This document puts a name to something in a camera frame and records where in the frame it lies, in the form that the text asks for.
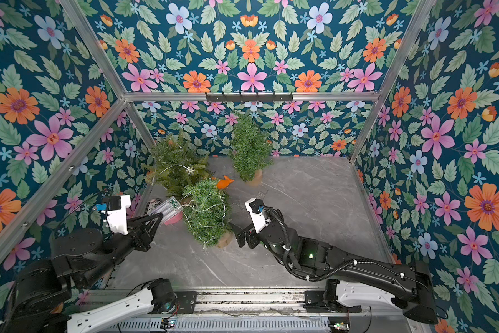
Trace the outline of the clear battery box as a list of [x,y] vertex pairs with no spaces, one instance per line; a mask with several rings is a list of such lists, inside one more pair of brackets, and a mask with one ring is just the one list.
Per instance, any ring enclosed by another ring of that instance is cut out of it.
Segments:
[[160,203],[155,203],[155,206],[152,206],[149,211],[148,215],[155,215],[158,213],[162,213],[162,215],[166,219],[170,219],[173,216],[177,215],[183,210],[182,204],[175,198],[175,197],[170,197],[166,199],[165,201],[162,201]]

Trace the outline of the light green fern christmas tree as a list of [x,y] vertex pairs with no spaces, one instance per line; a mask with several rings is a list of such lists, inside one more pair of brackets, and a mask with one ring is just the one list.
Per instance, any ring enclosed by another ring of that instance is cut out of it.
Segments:
[[143,166],[148,183],[164,187],[169,196],[177,199],[185,197],[188,187],[211,176],[208,158],[198,155],[191,142],[179,135],[156,141]]

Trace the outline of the thin wire string light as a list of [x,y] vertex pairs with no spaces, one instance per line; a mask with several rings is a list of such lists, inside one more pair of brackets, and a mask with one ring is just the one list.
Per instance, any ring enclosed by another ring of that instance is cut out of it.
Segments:
[[181,205],[188,231],[203,247],[218,246],[231,231],[229,196],[217,187],[206,165],[158,164],[151,175]]

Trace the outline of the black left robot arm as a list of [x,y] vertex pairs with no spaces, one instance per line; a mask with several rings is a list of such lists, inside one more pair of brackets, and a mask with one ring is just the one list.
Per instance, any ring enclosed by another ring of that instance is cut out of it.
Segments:
[[166,278],[140,284],[139,291],[98,309],[57,312],[71,299],[73,288],[90,289],[130,253],[148,251],[162,219],[161,213],[133,218],[127,234],[109,238],[95,228],[56,238],[48,259],[28,265],[17,276],[0,332],[101,332],[143,314],[174,312],[177,295]]

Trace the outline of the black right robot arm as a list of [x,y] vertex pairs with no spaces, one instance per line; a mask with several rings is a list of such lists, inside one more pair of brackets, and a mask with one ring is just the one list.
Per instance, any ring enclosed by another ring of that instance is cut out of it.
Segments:
[[391,305],[407,319],[434,325],[437,306],[428,265],[385,263],[344,251],[331,244],[301,237],[296,230],[270,222],[261,231],[253,224],[234,226],[239,247],[264,246],[294,278],[326,283],[328,291],[338,291],[341,282],[356,282],[390,295]]

